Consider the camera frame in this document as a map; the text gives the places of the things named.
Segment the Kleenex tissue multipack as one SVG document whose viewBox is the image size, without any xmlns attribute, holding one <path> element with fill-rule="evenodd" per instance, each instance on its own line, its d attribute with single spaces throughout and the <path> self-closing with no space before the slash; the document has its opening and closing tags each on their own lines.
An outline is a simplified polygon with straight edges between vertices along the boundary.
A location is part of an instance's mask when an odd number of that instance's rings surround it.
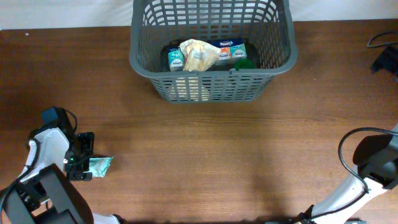
<svg viewBox="0 0 398 224">
<path fill-rule="evenodd" d="M 179 45 L 168 46 L 166 53 L 167 65 L 171 72 L 204 72 L 213 67 L 234 64 L 248 56 L 242 39 L 211 42 L 188 39 Z"/>
</svg>

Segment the grey plastic shopping basket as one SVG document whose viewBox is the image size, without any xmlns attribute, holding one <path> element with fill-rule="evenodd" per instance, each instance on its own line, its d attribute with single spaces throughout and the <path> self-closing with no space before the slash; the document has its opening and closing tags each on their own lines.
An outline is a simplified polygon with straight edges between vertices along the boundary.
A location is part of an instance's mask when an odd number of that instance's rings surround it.
<svg viewBox="0 0 398 224">
<path fill-rule="evenodd" d="M 233 65 L 173 72 L 167 49 L 188 39 L 242 39 L 254 68 Z M 171 103 L 256 99 L 298 57 L 288 0 L 135 1 L 129 62 Z"/>
</svg>

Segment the teal wet wipes pack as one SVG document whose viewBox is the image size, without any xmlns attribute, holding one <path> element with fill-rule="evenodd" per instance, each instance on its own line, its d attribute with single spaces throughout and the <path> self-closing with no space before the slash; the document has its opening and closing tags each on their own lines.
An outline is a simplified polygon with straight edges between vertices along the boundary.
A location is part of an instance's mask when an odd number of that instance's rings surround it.
<svg viewBox="0 0 398 224">
<path fill-rule="evenodd" d="M 108 168 L 111 165 L 113 157 L 96 157 L 90 158 L 89 171 L 92 173 L 92 177 L 105 177 Z"/>
</svg>

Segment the glass jar green lid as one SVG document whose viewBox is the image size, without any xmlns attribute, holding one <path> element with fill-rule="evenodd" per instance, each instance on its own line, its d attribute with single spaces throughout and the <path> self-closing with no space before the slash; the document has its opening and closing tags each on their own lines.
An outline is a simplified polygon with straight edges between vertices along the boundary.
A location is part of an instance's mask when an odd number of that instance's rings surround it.
<svg viewBox="0 0 398 224">
<path fill-rule="evenodd" d="M 236 71 L 240 70 L 240 69 L 254 69 L 254 63 L 252 60 L 248 60 L 248 59 L 240 59 L 237 62 L 234 63 L 234 69 Z"/>
</svg>

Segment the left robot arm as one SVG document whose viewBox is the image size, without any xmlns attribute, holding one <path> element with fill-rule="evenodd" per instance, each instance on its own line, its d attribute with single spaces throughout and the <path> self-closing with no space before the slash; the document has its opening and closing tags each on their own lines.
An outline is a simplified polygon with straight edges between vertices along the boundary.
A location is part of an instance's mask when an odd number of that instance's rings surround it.
<svg viewBox="0 0 398 224">
<path fill-rule="evenodd" d="M 73 186 L 74 181 L 90 181 L 89 161 L 95 135 L 77 133 L 70 122 L 72 112 L 53 106 L 42 112 L 43 125 L 30 132 L 29 155 L 21 174 L 1 190 L 1 213 L 11 223 L 94 224 L 126 223 L 117 214 L 91 211 Z"/>
</svg>

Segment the brown paper pouch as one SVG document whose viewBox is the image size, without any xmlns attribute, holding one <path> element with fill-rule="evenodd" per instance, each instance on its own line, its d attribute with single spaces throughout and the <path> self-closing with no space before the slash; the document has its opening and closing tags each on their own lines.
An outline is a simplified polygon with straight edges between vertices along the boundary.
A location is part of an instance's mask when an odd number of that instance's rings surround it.
<svg viewBox="0 0 398 224">
<path fill-rule="evenodd" d="M 204 72 L 218 60 L 221 49 L 202 40 L 189 39 L 178 47 L 169 48 L 168 61 L 171 72 L 189 71 Z M 173 101 L 207 101 L 210 93 L 206 87 L 199 84 L 197 76 L 178 77 L 175 84 L 168 90 Z"/>
</svg>

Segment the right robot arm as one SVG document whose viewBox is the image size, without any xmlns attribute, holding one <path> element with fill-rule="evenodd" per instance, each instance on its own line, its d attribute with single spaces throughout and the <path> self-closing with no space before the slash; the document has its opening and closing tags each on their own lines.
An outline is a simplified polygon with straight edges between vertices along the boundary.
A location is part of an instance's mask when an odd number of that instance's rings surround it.
<svg viewBox="0 0 398 224">
<path fill-rule="evenodd" d="M 354 167 L 343 159 L 343 144 L 360 132 L 366 136 L 353 154 Z M 338 157 L 349 176 L 329 195 L 301 213 L 294 223 L 345 223 L 375 197 L 397 187 L 397 127 L 392 130 L 363 127 L 346 133 L 338 145 Z"/>
</svg>

